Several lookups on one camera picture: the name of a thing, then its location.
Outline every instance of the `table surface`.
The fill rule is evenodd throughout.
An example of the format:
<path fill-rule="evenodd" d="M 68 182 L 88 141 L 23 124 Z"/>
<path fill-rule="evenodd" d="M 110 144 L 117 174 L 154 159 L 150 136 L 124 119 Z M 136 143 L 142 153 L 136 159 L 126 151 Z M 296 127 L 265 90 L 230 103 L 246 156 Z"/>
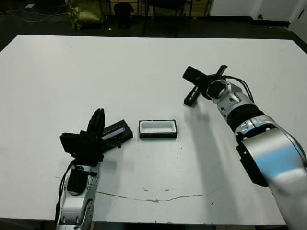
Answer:
<path fill-rule="evenodd" d="M 106 125 L 125 119 L 134 137 L 105 155 L 93 221 L 284 224 L 216 105 L 183 105 L 187 66 L 222 64 L 306 150 L 307 56 L 293 41 L 17 36 L 0 53 L 0 217 L 54 219 L 71 160 L 59 136 L 103 107 Z M 175 119 L 177 139 L 139 139 L 145 119 Z"/>

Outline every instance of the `crack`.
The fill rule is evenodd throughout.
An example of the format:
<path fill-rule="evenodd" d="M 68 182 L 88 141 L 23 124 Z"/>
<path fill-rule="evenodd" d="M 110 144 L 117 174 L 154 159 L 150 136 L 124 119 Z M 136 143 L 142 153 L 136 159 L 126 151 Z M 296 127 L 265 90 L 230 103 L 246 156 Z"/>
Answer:
<path fill-rule="evenodd" d="M 111 194 L 111 193 L 103 193 L 103 192 L 98 192 L 98 191 L 96 191 L 96 193 L 100 193 L 100 194 L 105 194 L 105 195 L 109 195 L 109 196 L 115 196 L 115 197 L 127 199 L 125 196 L 114 195 L 114 194 Z"/>
<path fill-rule="evenodd" d="M 125 196 L 115 195 L 115 194 L 111 194 L 111 193 L 98 192 L 98 191 L 96 191 L 96 193 L 104 194 L 104 195 L 108 195 L 108 196 L 115 196 L 115 197 L 118 197 L 118 198 L 123 198 L 123 199 L 128 199 L 128 200 L 147 201 L 147 202 L 154 202 L 154 203 L 159 203 L 161 201 L 165 203 L 165 202 L 176 200 L 176 199 L 182 199 L 182 198 L 193 197 L 193 196 L 202 196 L 202 194 L 183 195 L 183 196 L 177 196 L 177 197 L 171 198 L 169 200 L 158 200 L 158 199 L 156 199 L 156 200 L 151 200 L 151 199 L 143 200 L 143 199 L 136 199 L 136 198 L 129 198 L 129 197 L 125 197 Z"/>

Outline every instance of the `rectangular box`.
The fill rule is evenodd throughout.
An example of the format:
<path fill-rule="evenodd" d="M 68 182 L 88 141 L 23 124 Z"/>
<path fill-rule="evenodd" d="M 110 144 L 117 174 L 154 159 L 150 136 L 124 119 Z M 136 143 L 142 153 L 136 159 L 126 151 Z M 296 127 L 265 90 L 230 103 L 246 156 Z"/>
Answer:
<path fill-rule="evenodd" d="M 176 138 L 175 120 L 141 120 L 139 121 L 140 139 L 143 138 Z"/>

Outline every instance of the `dark floor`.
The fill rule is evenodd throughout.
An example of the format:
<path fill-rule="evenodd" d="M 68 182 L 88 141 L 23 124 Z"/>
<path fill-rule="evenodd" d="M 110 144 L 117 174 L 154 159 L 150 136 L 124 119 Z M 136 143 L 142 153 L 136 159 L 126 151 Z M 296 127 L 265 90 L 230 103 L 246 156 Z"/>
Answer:
<path fill-rule="evenodd" d="M 43 14 L 54 14 L 57 6 L 25 8 L 28 3 L 35 0 L 0 0 L 0 12 L 7 10 L 24 10 Z M 47 16 L 30 14 L 25 12 L 0 13 L 0 51 L 16 35 L 71 35 L 71 36 L 120 36 L 142 37 L 144 18 L 132 17 L 131 28 L 119 29 L 115 16 L 109 16 L 105 25 L 101 28 L 88 28 L 81 31 L 71 29 L 68 15 L 53 16 L 41 22 L 25 22 L 13 16 L 16 15 L 25 20 L 36 21 Z M 193 19 L 188 26 L 187 18 L 160 17 L 156 20 L 148 20 L 145 37 L 174 37 L 176 25 L 179 22 L 177 37 L 201 37 L 201 38 L 263 38 L 263 39 L 288 39 L 294 40 L 305 52 L 307 45 L 294 33 L 282 26 L 251 25 L 249 22 L 213 22 L 205 18 Z"/>

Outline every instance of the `white wall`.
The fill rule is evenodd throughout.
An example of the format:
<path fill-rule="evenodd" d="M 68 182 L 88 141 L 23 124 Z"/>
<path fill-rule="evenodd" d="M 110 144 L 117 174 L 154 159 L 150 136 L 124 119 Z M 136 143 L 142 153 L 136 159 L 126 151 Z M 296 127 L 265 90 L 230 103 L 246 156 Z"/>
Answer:
<path fill-rule="evenodd" d="M 262 0 L 258 10 L 254 7 L 253 19 L 257 20 L 262 14 L 263 20 L 289 21 L 301 0 Z"/>
<path fill-rule="evenodd" d="M 250 16 L 255 0 L 214 0 L 211 16 Z"/>
<path fill-rule="evenodd" d="M 251 16 L 257 20 L 290 21 L 306 0 L 214 0 L 211 16 Z"/>
<path fill-rule="evenodd" d="M 296 15 L 293 23 L 289 26 L 289 30 L 293 31 L 293 33 L 307 43 L 307 3 Z"/>

